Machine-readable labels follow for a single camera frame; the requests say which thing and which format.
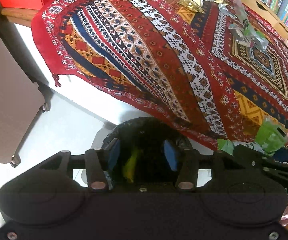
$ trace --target gold foil wrapper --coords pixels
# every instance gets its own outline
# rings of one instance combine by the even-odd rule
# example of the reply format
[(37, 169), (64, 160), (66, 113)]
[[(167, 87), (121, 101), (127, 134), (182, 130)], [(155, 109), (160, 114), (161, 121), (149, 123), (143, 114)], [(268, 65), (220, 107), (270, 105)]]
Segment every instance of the gold foil wrapper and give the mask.
[(179, 0), (178, 3), (192, 12), (204, 13), (201, 8), (201, 0)]
[(214, 2), (229, 5), (227, 0), (215, 0)]

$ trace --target tiled floor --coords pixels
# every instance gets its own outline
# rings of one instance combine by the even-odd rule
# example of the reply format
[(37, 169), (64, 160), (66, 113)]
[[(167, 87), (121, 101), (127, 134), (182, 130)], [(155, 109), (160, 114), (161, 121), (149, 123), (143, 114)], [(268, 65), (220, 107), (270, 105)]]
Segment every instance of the tiled floor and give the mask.
[[(40, 90), (46, 101), (51, 103), (51, 110), (38, 114), (32, 122), (19, 150), (21, 164), (16, 168), (12, 168), (10, 164), (0, 164), (0, 188), (60, 150), (70, 150), (76, 155), (83, 154), (91, 147), (100, 147), (103, 138), (114, 127), (49, 88), (40, 87)], [(212, 154), (210, 149), (191, 142), (202, 154)], [(81, 174), (82, 170), (74, 170), (73, 179), (81, 186), (87, 186), (82, 181)], [(210, 171), (200, 170), (198, 186), (204, 185), (210, 179)], [(3, 223), (0, 214), (0, 227)]]

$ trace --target bookshelf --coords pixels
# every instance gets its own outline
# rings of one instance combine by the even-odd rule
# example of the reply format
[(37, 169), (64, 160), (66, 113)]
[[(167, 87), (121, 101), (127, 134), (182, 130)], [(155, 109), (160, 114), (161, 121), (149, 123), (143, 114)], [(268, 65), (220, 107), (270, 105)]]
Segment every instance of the bookshelf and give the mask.
[(279, 17), (261, 0), (241, 0), (243, 4), (259, 14), (268, 21), (271, 26), (284, 39), (288, 39), (288, 27), (279, 19)]

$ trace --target caster wheel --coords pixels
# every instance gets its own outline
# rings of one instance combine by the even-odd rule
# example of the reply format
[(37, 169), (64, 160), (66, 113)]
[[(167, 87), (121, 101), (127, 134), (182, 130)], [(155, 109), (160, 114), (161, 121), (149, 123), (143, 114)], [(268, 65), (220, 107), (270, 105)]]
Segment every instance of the caster wheel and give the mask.
[(18, 155), (13, 155), (13, 156), (12, 156), (12, 161), (10, 162), (11, 166), (12, 166), (13, 168), (16, 168), (20, 163), (21, 163), (20, 156), (18, 156)]
[(43, 113), (50, 111), (50, 109), (51, 108), (50, 108), (50, 105), (48, 103), (44, 103), (44, 105), (41, 106), (41, 110)]

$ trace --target patterned tablecloth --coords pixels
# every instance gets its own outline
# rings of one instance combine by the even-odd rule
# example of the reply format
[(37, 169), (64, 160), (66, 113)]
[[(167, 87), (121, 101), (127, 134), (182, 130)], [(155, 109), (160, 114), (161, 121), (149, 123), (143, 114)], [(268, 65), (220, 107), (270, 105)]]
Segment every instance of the patterned tablecloth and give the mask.
[(75, 74), (210, 148), (252, 141), (268, 115), (288, 129), (288, 50), (276, 31), (248, 9), (269, 46), (247, 48), (217, 3), (193, 13), (177, 1), (55, 0), (33, 38), (58, 85)]

